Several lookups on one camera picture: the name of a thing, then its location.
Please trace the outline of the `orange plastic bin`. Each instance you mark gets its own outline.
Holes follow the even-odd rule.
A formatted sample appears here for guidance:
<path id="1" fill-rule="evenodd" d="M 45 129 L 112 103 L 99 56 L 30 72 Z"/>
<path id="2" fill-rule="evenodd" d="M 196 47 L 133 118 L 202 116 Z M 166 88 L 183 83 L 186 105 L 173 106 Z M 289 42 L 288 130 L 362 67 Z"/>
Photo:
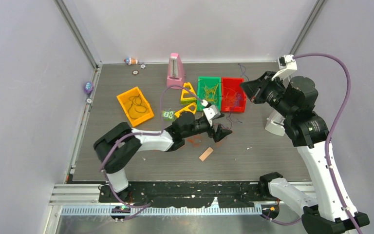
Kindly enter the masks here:
<path id="1" fill-rule="evenodd" d="M 116 98 L 133 127 L 154 117 L 150 103 L 138 86 L 117 95 Z"/>

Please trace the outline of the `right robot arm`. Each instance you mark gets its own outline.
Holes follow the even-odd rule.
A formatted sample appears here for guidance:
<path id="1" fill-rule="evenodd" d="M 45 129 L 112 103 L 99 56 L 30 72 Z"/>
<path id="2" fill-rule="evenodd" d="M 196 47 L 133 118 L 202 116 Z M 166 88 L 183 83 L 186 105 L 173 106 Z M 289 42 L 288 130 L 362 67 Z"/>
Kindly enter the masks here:
<path id="1" fill-rule="evenodd" d="M 255 104 L 269 104 L 284 117 L 285 134 L 303 159 L 316 197 L 291 185 L 281 174 L 260 177 L 259 195 L 265 200 L 283 201 L 301 218 L 309 234 L 343 234 L 370 224 L 366 213 L 357 210 L 349 199 L 338 172 L 328 127 L 314 112 L 318 91 L 307 77 L 296 76 L 284 85 L 274 72 L 245 81 L 240 87 Z"/>

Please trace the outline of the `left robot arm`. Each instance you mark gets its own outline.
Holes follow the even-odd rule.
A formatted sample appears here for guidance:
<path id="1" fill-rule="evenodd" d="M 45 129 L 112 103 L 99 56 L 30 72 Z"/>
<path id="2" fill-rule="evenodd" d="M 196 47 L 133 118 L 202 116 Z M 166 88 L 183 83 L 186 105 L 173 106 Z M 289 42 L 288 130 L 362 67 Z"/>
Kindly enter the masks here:
<path id="1" fill-rule="evenodd" d="M 112 197 L 119 202 L 129 198 L 125 166 L 137 152 L 173 152 L 184 146 L 186 138 L 202 133 L 207 133 L 211 139 L 219 142 L 232 131 L 215 126 L 205 116 L 196 118 L 191 112 L 182 112 L 163 131 L 142 131 L 130 127 L 127 122 L 116 125 L 93 144 L 102 163 L 101 169 L 106 173 L 106 181 L 112 185 Z"/>

